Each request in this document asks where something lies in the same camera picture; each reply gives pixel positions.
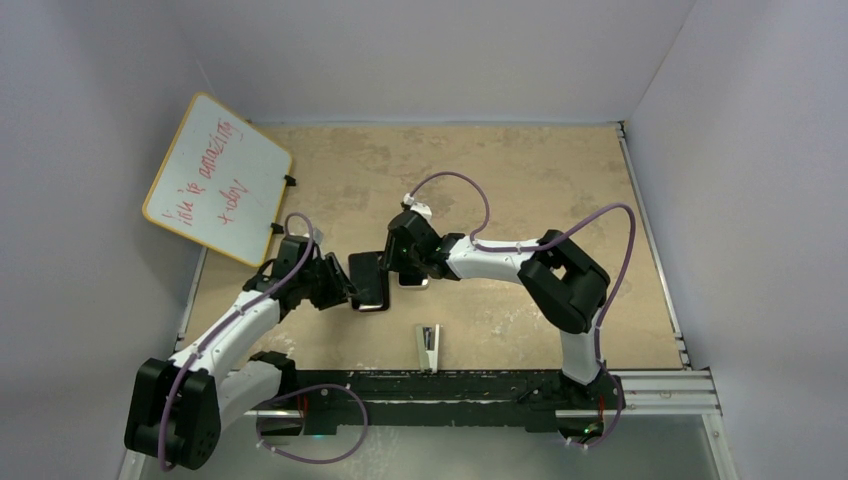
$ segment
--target whiteboard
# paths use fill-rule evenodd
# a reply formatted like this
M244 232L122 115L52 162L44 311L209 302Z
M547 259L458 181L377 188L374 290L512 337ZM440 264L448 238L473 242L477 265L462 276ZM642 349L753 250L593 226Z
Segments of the whiteboard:
M144 201L149 221L259 266L271 243L289 153L205 93L191 101Z

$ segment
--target smartphone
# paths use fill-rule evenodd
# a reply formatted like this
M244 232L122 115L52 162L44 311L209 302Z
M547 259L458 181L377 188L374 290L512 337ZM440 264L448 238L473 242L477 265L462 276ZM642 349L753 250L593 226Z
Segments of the smartphone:
M380 268L382 252L353 253L347 257L350 281L356 289L350 305L360 312L389 308L389 273Z
M421 273L399 273L398 274L398 285L401 288L417 288L423 289L427 288L429 285L430 279L427 277L427 274Z

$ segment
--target red handwritten text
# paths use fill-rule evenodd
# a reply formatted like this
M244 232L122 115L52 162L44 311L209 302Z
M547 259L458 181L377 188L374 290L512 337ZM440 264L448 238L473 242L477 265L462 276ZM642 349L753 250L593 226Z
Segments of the red handwritten text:
M194 216L191 213L192 208L194 207L194 203L183 201L182 204L177 204L177 216L175 217L171 214L170 210L166 210L166 213L163 213L162 216L165 218L170 218L173 220L179 220L189 227L191 226L191 222L194 221Z
M222 197L227 199L227 207L226 211L219 215L218 218L224 221L224 225L234 222L235 220L227 217L227 212L233 212L238 208L239 200L242 198L243 193L250 193L250 190L247 189L241 182L237 179L233 179L234 186L231 186L229 190L226 192L223 190L218 190Z
M188 192L188 193L193 193L193 194L195 194L195 195L200 195L201 193L205 192L205 191L206 191L206 189L205 189L205 188L200 188L200 187L198 187L196 183L189 183L189 184L187 184L187 185L186 185L185 190L183 190L182 188L180 188L180 189L179 189L179 190L177 190L177 191L178 191L178 192L180 192L180 193L186 193L186 192Z
M224 153L224 146L234 138L238 133L238 141L244 138L244 134L238 128L232 126L230 122L222 122L218 119L218 128L215 133L209 134L209 148L200 157L200 168L197 171L206 177L212 179L212 172L217 168L216 162L218 157Z

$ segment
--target white wall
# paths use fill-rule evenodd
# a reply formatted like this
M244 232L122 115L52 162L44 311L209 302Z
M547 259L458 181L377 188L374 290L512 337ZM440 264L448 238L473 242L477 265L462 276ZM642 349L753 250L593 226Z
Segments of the white wall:
M117 475L198 254L141 203L204 88L161 2L2 2L0 477Z
M258 121L629 117L694 0L183 0L217 95Z
M698 0L628 132L745 478L848 478L848 3Z

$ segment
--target wooden table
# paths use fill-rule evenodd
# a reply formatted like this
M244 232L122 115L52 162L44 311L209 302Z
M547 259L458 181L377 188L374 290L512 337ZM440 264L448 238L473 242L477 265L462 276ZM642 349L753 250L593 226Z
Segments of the wooden table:
M325 235L322 249L346 267L350 253L381 250L399 202L426 175L455 170L491 201L488 240L566 230L599 207L636 200L613 127L368 126L264 129L294 158L298 185L286 190L281 219L299 211ZM456 178L437 179L416 196L433 209L440 234L469 232L483 218L477 193ZM628 222L610 213L574 239L618 275ZM276 253L276 245L271 255ZM232 304L254 269L209 252L186 337L197 338ZM443 325L443 369L556 368L559 334L520 285L431 280L427 290L393 282L391 309L358 313L308 302L254 345L290 354L299 368L417 368L414 325ZM613 368L680 368L662 286L638 223L631 268L605 322L602 348Z

